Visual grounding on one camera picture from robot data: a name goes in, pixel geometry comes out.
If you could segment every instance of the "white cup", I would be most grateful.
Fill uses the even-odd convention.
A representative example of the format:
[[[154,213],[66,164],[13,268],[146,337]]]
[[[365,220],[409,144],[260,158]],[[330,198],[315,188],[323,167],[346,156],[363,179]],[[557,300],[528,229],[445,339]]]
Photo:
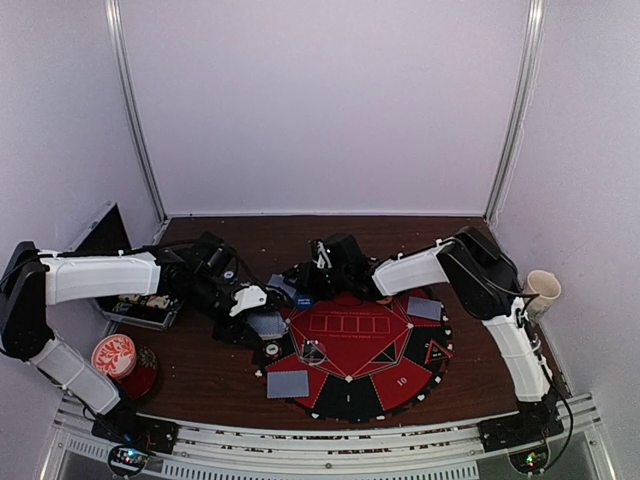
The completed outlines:
[[[524,293],[537,293],[539,295],[531,301],[527,308],[529,320],[537,323],[560,296],[562,287],[553,273],[545,272],[544,270],[533,270],[527,275]]]

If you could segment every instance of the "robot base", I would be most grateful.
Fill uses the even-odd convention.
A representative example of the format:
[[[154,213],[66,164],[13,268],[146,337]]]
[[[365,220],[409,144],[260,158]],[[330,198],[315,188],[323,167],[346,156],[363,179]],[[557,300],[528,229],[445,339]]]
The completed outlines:
[[[176,423],[140,416],[136,416],[136,422],[139,423],[139,426],[144,429],[144,431],[149,433],[149,446],[140,445],[139,448],[141,450],[148,449],[158,453],[173,453],[173,446],[178,437],[178,425]],[[110,442],[120,443],[120,439],[104,428],[99,422],[94,422],[91,434],[95,437],[109,440]]]
[[[545,436],[559,435],[564,431],[562,421],[551,419],[544,425]],[[508,417],[492,418],[478,424],[480,440],[485,452],[502,449],[512,449],[528,443],[543,440],[542,428],[523,428],[523,418],[520,413]]]

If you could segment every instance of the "metal frame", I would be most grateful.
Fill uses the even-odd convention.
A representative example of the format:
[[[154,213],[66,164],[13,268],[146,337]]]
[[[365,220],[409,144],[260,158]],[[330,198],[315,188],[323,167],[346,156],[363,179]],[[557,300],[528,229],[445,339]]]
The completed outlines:
[[[120,1],[105,0],[107,10],[107,24],[109,26],[109,34],[113,44],[113,51],[116,56],[118,72],[120,74],[120,83],[122,85],[122,94],[124,95],[125,108],[127,110],[127,119],[129,120],[129,128],[131,137],[136,149],[138,163],[142,171],[144,183],[151,197],[153,208],[159,223],[167,219],[167,213],[160,197],[160,189],[158,182],[153,173],[149,151],[142,132],[142,124],[140,122],[140,113],[136,104],[136,98],[133,92],[133,83],[131,81],[131,71],[129,70],[129,61],[127,59],[127,49],[124,41],[124,32],[122,29],[122,19],[120,17]]]
[[[136,104],[127,58],[124,30],[120,16],[120,0],[105,0],[105,3],[109,33],[111,35],[113,49],[117,60],[120,82],[122,84],[122,92],[127,110],[127,118],[129,120],[129,127],[131,129],[131,135],[136,148],[138,163],[140,164],[143,179],[153,202],[158,221],[164,222],[168,217],[164,209],[158,182],[153,173],[153,167],[151,165],[149,152],[142,131],[140,113]],[[484,213],[484,218],[489,223],[493,223],[495,221],[500,201],[503,198],[505,188],[508,186],[508,173],[517,153],[518,141],[520,138],[519,133],[522,128],[524,113],[527,101],[530,97],[532,80],[536,70],[537,59],[539,57],[545,9],[546,0],[530,0],[529,18],[522,50],[516,94],[513,101],[511,116],[509,118],[505,141],[500,155],[500,163],[498,164],[489,201]]]
[[[496,177],[491,188],[491,195],[485,211],[485,219],[488,223],[496,220],[496,214],[503,198],[503,193],[507,185],[508,173],[517,154],[518,142],[527,102],[532,89],[532,81],[535,76],[537,60],[540,53],[540,39],[542,37],[542,25],[546,0],[531,0],[529,6],[529,21],[527,32],[524,38],[522,49],[522,59],[520,61],[520,73],[516,87],[516,95],[513,100],[513,108],[507,127],[507,136],[504,140],[500,163],[496,172]]]
[[[600,478],[614,479],[607,446],[600,440],[600,416],[591,395],[569,399],[574,412],[574,432],[595,432],[589,437]],[[558,404],[567,435],[568,413]],[[146,472],[172,479],[421,479],[446,478],[446,471],[469,472],[477,477],[476,462],[506,455],[506,450],[485,453],[477,423],[483,419],[437,425],[369,430],[260,430],[174,420],[179,425],[172,455],[158,454]],[[40,479],[56,479],[59,450],[98,461],[106,459],[110,443],[91,436],[92,422],[82,414],[82,404],[66,396],[54,420],[58,433],[48,442]]]

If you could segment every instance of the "red felt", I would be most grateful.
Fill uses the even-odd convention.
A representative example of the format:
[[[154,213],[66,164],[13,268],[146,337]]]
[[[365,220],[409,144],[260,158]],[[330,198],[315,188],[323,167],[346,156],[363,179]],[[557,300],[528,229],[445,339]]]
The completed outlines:
[[[393,368],[395,363],[367,363],[364,367],[362,367],[358,372],[353,375],[353,378],[361,378],[366,375],[370,375],[374,372],[385,370],[387,368]]]
[[[417,395],[431,379],[431,372],[402,358],[395,368],[371,375],[378,398],[385,410],[390,410]]]
[[[304,339],[322,342],[335,368],[352,377],[394,340],[406,342],[408,334],[405,315],[377,303],[354,302],[349,294],[294,314],[291,323],[297,349]]]
[[[427,350],[427,358],[424,363],[431,363],[432,360],[439,361],[442,360],[443,357],[451,359],[453,354],[449,349],[444,348],[435,340],[431,340],[429,343],[429,350]]]
[[[291,324],[291,335],[293,337],[296,352],[301,356],[304,342],[309,339],[306,338],[300,330],[298,330],[295,323]],[[324,346],[324,344],[322,351],[326,353],[326,346]],[[327,358],[324,362],[315,365],[315,368],[319,368],[320,370],[326,371],[327,373],[333,373],[334,375],[337,375],[339,377],[347,376],[347,374],[340,370],[340,368],[338,368],[338,366],[335,365],[329,358]]]
[[[394,343],[396,344],[396,357],[400,357],[404,352],[404,346],[407,344],[410,333],[411,331],[407,330],[406,332],[402,332],[402,334],[395,339]]]

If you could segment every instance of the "white backdrop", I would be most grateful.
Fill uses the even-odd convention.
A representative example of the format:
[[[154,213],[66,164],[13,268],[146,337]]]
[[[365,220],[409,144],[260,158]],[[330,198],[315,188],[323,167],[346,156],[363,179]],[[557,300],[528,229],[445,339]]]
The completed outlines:
[[[528,6],[121,2],[168,213],[484,213]]]

